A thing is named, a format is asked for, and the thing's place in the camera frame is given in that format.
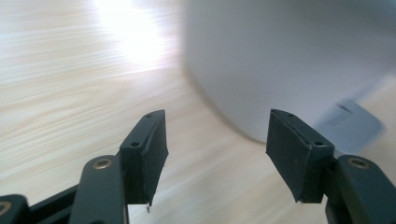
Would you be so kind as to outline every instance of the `metal screw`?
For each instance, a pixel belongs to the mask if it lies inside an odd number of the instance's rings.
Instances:
[[[10,208],[12,203],[11,202],[0,202],[0,216],[5,214]]]
[[[101,170],[109,167],[113,163],[110,159],[101,159],[93,164],[93,169]]]
[[[361,160],[358,158],[350,158],[347,161],[349,162],[349,164],[351,164],[357,168],[364,169],[364,170],[370,169],[370,164],[367,161],[364,161],[364,160]]]

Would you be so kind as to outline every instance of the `light wood surface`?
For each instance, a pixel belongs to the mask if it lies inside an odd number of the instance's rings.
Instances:
[[[115,154],[143,115],[165,109],[170,156],[151,213],[129,206],[131,223],[326,223],[324,204],[294,203],[265,145],[189,79],[184,4],[0,3],[1,195],[34,204],[77,184],[85,162]]]

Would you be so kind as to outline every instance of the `wood grain surface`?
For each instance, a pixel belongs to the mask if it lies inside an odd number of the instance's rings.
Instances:
[[[35,204],[77,184],[85,162],[115,154],[142,116],[165,109],[170,156],[150,214],[130,205],[131,223],[327,223],[324,203],[295,203],[265,145],[194,86],[181,63],[184,5],[0,3],[1,195]],[[394,128],[382,95],[367,106]],[[393,143],[387,135],[381,147]],[[394,157],[377,157],[393,180]]]

